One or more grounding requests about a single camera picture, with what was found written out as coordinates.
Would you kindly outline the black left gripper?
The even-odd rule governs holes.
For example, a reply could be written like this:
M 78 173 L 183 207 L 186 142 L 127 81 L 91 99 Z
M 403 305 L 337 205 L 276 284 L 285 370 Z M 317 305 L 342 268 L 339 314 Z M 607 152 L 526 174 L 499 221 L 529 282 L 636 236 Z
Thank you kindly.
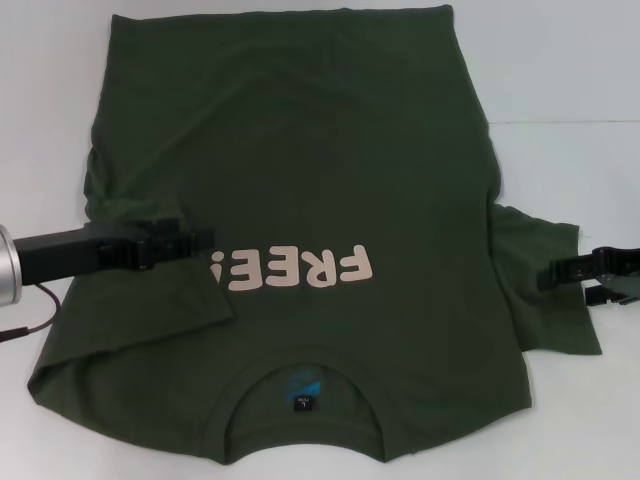
M 214 230 L 184 232 L 177 218 L 106 224 L 11 241 L 11 287 L 104 270 L 136 270 L 215 247 Z

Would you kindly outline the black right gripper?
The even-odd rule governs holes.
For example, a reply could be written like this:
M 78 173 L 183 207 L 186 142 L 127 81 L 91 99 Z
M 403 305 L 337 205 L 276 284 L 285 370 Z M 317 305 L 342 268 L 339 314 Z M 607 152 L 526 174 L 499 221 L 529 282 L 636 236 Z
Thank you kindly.
M 595 279 L 599 286 L 585 290 L 587 306 L 621 306 L 639 300 L 639 250 L 599 247 L 592 255 L 551 261 L 537 274 L 539 290 Z

